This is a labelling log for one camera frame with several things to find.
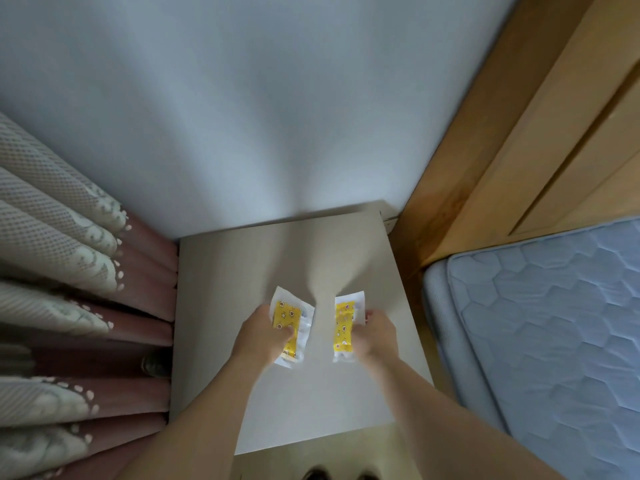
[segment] pink curtain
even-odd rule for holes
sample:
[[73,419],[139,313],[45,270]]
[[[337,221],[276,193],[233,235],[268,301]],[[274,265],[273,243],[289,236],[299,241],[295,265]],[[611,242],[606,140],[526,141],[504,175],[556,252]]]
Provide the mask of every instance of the pink curtain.
[[177,247],[0,113],[0,478],[110,480],[166,423]]

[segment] shoe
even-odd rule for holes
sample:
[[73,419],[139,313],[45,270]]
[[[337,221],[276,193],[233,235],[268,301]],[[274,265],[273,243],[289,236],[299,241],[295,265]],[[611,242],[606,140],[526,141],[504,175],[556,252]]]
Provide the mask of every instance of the shoe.
[[358,480],[380,480],[380,478],[371,472],[363,472],[358,477]]
[[302,480],[331,480],[329,473],[322,467],[311,468]]

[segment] wall outlet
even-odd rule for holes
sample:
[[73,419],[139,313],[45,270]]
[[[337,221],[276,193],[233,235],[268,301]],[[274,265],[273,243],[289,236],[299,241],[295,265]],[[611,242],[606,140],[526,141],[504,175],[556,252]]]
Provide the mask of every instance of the wall outlet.
[[391,231],[393,231],[394,226],[396,225],[396,222],[398,222],[398,218],[397,217],[392,217],[391,219],[387,219],[386,221],[383,221],[386,229],[387,229],[387,234],[390,233]]

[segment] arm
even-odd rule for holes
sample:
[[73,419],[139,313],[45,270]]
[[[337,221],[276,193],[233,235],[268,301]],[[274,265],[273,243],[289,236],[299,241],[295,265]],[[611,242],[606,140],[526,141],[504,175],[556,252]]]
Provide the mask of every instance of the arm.
[[253,385],[281,354],[291,334],[273,328],[269,306],[259,306],[243,323],[231,357],[218,375],[118,480],[227,480]]
[[396,327],[383,312],[367,311],[367,324],[353,326],[352,341],[358,359],[382,389],[422,478],[562,478],[403,362]]

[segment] hand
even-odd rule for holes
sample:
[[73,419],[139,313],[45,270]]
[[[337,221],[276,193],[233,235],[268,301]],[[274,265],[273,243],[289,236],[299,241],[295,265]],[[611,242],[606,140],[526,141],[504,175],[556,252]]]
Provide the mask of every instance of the hand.
[[269,306],[260,305],[240,327],[231,357],[249,359],[265,369],[279,357],[292,336],[293,331],[289,328],[274,328],[269,318]]
[[381,310],[367,310],[366,325],[354,324],[351,344],[358,360],[370,367],[386,358],[398,357],[396,327]]

